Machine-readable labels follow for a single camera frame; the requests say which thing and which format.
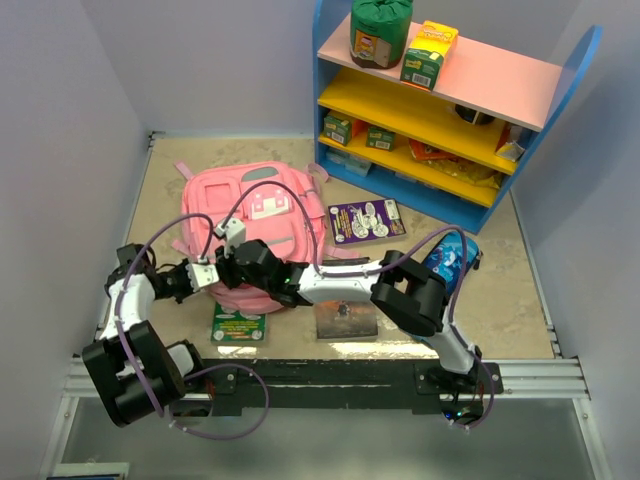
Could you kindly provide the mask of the Tale of Two Cities book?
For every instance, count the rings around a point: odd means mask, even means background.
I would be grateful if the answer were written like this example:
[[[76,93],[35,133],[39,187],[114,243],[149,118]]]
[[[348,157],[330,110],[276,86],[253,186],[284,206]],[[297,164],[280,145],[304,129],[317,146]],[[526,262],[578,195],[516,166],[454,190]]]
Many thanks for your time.
[[[378,337],[377,309],[369,302],[328,301],[313,307],[316,339],[372,341]]]

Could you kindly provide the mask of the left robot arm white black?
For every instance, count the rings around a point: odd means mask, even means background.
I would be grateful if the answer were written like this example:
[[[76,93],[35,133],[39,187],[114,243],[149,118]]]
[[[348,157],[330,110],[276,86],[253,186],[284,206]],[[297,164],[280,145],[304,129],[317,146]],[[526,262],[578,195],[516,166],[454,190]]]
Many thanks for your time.
[[[158,266],[153,251],[144,254],[128,283],[128,268],[142,249],[130,243],[116,250],[118,267],[105,283],[110,299],[106,325],[81,358],[112,422],[124,427],[163,412],[186,392],[200,390],[207,368],[194,345],[162,343],[150,322],[157,299],[180,303],[194,293],[189,261]]]

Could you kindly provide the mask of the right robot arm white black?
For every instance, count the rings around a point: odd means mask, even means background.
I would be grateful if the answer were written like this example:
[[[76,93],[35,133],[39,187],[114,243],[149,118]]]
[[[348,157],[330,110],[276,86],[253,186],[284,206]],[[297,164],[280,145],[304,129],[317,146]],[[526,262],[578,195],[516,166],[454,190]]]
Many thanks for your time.
[[[370,302],[405,334],[438,354],[448,386],[469,392],[481,380],[480,354],[457,329],[454,309],[458,289],[409,254],[389,250],[376,262],[320,267],[284,261],[262,240],[220,246],[215,264],[229,289],[249,285],[287,308],[328,301]]]

